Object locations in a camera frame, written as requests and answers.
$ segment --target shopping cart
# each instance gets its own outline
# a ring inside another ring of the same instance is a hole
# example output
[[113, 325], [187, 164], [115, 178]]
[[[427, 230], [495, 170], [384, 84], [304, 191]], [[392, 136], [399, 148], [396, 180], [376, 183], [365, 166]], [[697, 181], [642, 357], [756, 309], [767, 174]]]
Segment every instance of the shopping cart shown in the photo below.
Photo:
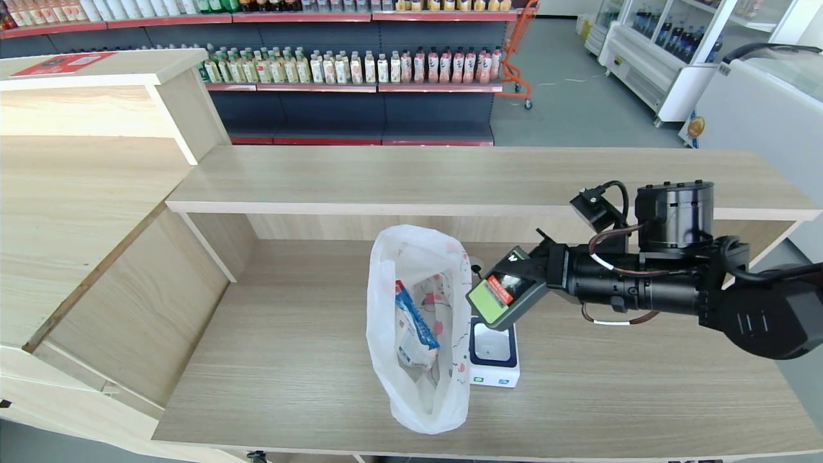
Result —
[[[500, 69], [503, 72], [502, 81], [503, 83], [514, 82], [514, 93], [502, 91], [498, 95], [525, 99], [523, 107], [527, 110], [532, 108], [532, 84], [521, 77], [520, 68], [511, 63], [511, 58], [520, 50], [520, 44], [523, 42], [523, 37], [526, 36], [528, 27], [532, 24], [534, 17], [537, 16], [539, 2], [540, 0], [528, 0], [526, 6], [520, 10], [514, 26], [509, 27], [508, 37], [504, 44], [505, 57], [500, 64]], [[520, 92], [523, 88], [526, 89], [525, 93]]]

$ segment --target wooden countertop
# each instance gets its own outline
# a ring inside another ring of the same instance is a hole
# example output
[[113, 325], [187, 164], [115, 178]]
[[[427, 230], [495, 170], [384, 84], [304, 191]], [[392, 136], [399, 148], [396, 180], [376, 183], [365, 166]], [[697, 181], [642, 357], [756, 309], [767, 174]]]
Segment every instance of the wooden countertop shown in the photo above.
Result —
[[[516, 388], [473, 386], [461, 428], [437, 436], [408, 431], [392, 418], [365, 342], [370, 247], [260, 241], [153, 438], [515, 461], [733, 459], [823, 448], [774, 362], [744, 353], [693, 317], [593, 325], [553, 296], [518, 323]], [[493, 262], [510, 246], [466, 248]], [[607, 307], [590, 308], [616, 318]]]
[[717, 219], [820, 209], [748, 152], [643, 148], [216, 147], [168, 198], [179, 212], [576, 217], [583, 187], [715, 182]]
[[3, 137], [0, 343], [20, 348], [191, 169], [171, 138]]
[[119, 51], [71, 74], [12, 77], [56, 56], [0, 59], [0, 91], [160, 85], [206, 59], [207, 53], [205, 49]]

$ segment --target red sign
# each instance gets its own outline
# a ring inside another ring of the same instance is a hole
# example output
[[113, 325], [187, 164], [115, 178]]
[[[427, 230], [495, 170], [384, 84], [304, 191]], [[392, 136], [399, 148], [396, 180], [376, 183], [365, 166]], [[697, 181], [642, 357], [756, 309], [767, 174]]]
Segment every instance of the red sign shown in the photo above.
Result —
[[80, 69], [85, 68], [90, 64], [97, 63], [101, 59], [108, 58], [115, 54], [114, 51], [105, 51], [100, 53], [74, 53], [61, 54], [54, 58], [49, 58], [40, 64], [35, 64], [22, 71], [15, 72], [12, 77], [20, 76], [40, 76], [44, 74], [71, 74]]

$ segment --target black cable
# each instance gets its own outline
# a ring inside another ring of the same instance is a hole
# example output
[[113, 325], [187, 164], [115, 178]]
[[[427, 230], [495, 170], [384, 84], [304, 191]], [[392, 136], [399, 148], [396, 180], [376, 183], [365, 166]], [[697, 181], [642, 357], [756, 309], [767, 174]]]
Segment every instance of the black cable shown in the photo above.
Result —
[[612, 186], [616, 186], [620, 189], [620, 194], [623, 197], [623, 223], [622, 225], [626, 225], [629, 220], [629, 190], [625, 187], [623, 182], [619, 180], [612, 180], [608, 181], [603, 184], [604, 189], [609, 189]]
[[815, 272], [823, 272], [823, 262], [804, 265], [802, 267], [795, 267], [793, 269], [765, 271], [760, 272], [759, 274], [747, 272], [732, 265], [728, 261], [729, 250], [732, 249], [732, 246], [736, 245], [738, 242], [740, 242], [740, 238], [737, 238], [736, 236], [725, 236], [723, 239], [723, 244], [720, 246], [720, 261], [723, 263], [723, 267], [726, 271], [734, 278], [739, 278], [743, 281], [752, 283], [768, 283], [775, 280], [800, 277], [803, 275], [813, 274]]

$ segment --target wooden shelf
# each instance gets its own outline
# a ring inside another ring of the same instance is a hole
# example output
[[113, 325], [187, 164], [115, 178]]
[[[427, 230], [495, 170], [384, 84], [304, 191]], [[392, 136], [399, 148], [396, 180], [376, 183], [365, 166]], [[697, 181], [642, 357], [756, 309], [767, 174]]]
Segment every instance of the wooden shelf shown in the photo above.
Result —
[[[510, 249], [465, 246], [487, 263]], [[519, 461], [725, 458], [823, 445], [773, 362], [693, 317], [664, 314], [613, 329], [586, 323], [577, 305], [553, 296], [518, 324], [515, 389], [473, 387], [461, 428], [412, 433], [392, 417], [365, 342], [370, 249], [368, 241], [259, 241], [154, 439]]]

